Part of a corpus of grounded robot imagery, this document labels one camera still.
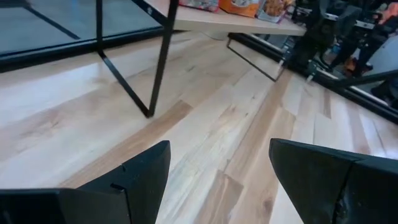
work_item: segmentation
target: black machine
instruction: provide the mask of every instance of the black machine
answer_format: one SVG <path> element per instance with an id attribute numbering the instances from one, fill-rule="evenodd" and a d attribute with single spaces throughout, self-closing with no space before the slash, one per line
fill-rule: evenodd
<path id="1" fill-rule="evenodd" d="M 293 55 L 288 63 L 293 63 L 293 67 L 306 70 L 310 76 L 314 76 L 314 70 L 318 68 L 333 71 L 359 48 L 359 57 L 355 60 L 351 78 L 329 79 L 329 85 L 344 88 L 384 81 L 382 85 L 373 88 L 371 93 L 398 109 L 398 70 L 362 77 L 368 60 L 398 28 L 397 16 L 391 16 L 380 23 L 382 14 L 375 10 L 381 3 L 382 1 L 340 0 L 320 0 L 306 4 L 298 2 L 292 19 L 304 23 L 307 32 L 295 43 Z M 336 58 L 327 64 L 323 57 L 335 40 L 341 43 L 341 49 Z"/>
<path id="2" fill-rule="evenodd" d="M 305 224 L 398 222 L 396 160 L 283 139 L 269 158 Z"/>
<path id="3" fill-rule="evenodd" d="M 303 37 L 289 37 L 285 45 L 278 46 L 280 50 L 250 35 L 229 37 L 398 124 L 398 70 L 363 75 L 372 69 L 369 59 L 398 28 L 397 16 L 383 18 L 377 11 L 384 3 L 390 4 L 376 0 L 297 0 L 294 10 L 287 14 L 307 31 Z M 340 50 L 327 62 L 326 52 L 336 46 Z M 352 58 L 356 49 L 359 56 Z M 366 85 L 368 95 L 358 91 L 356 86 L 360 85 Z"/>
<path id="4" fill-rule="evenodd" d="M 169 165 L 162 141 L 77 189 L 0 190 L 0 223 L 155 223 Z"/>

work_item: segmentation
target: metal rod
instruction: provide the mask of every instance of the metal rod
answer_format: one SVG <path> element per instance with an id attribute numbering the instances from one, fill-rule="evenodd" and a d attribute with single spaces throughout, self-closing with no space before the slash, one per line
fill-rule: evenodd
<path id="1" fill-rule="evenodd" d="M 80 37 L 77 36 L 76 34 L 74 34 L 72 31 L 68 30 L 67 28 L 61 26 L 59 23 L 55 22 L 54 20 L 52 20 L 52 19 L 48 18 L 47 16 L 41 14 L 40 12 L 36 11 L 34 8 L 32 8 L 30 6 L 25 6 L 24 9 L 29 11 L 30 13 L 32 13 L 33 15 L 38 17 L 39 19 L 42 19 L 44 22 L 50 24 L 51 26 L 53 26 L 57 30 L 63 32 L 64 34 L 66 34 L 70 38 L 73 38 L 75 40 L 80 40 Z"/>
<path id="2" fill-rule="evenodd" d="M 374 75 L 366 75 L 359 78 L 346 78 L 344 80 L 333 81 L 334 82 L 333 85 L 340 88 L 346 88 L 349 86 L 356 86 L 367 83 L 374 83 L 378 81 L 384 81 L 390 78 L 398 78 L 398 70 L 377 73 Z"/>
<path id="3" fill-rule="evenodd" d="M 273 78 L 272 76 L 268 75 L 266 72 L 261 70 L 257 65 L 253 64 L 251 61 L 249 61 L 247 58 L 243 57 L 241 54 L 239 54 L 237 51 L 232 49 L 229 44 L 231 43 L 231 39 L 228 40 L 226 47 L 230 49 L 230 51 L 234 52 L 237 56 L 239 56 L 241 59 L 245 60 L 247 63 L 249 63 L 251 66 L 253 66 L 255 69 L 257 69 L 259 72 L 261 72 L 263 75 L 265 75 L 267 78 L 269 78 L 271 81 L 276 82 L 277 79 Z"/>
<path id="4" fill-rule="evenodd" d="M 178 0 L 171 0 L 169 5 L 167 22 L 164 27 L 165 34 L 163 36 L 162 46 L 160 47 L 159 60 L 157 62 L 157 69 L 156 69 L 154 87 L 152 89 L 152 96 L 150 98 L 149 110 L 148 113 L 146 114 L 148 118 L 152 117 L 155 114 L 156 103 L 159 97 L 160 84 L 162 84 L 164 68 L 167 60 L 167 54 L 169 52 L 170 41 L 173 34 L 173 27 L 175 22 L 175 15 L 177 14 L 177 8 L 178 8 Z"/>
<path id="5" fill-rule="evenodd" d="M 102 0 L 96 0 L 96 38 L 98 51 L 103 50 L 103 10 Z"/>

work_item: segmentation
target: wood grain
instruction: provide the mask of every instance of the wood grain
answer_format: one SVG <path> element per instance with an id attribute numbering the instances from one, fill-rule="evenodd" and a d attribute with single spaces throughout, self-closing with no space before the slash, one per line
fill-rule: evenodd
<path id="1" fill-rule="evenodd" d="M 169 0 L 146 0 L 153 8 L 167 16 Z M 178 7 L 174 29 L 254 34 L 304 35 L 305 29 L 287 19 L 276 24 L 259 19 L 228 14 L 222 10 L 206 12 L 189 7 Z"/>
<path id="2" fill-rule="evenodd" d="M 159 43 L 107 50 L 146 103 Z M 151 119 L 94 54 L 0 74 L 0 188 L 78 187 L 167 139 L 157 223 L 302 223 L 270 138 L 398 158 L 396 125 L 291 71 L 272 83 L 225 45 L 174 35 Z"/>

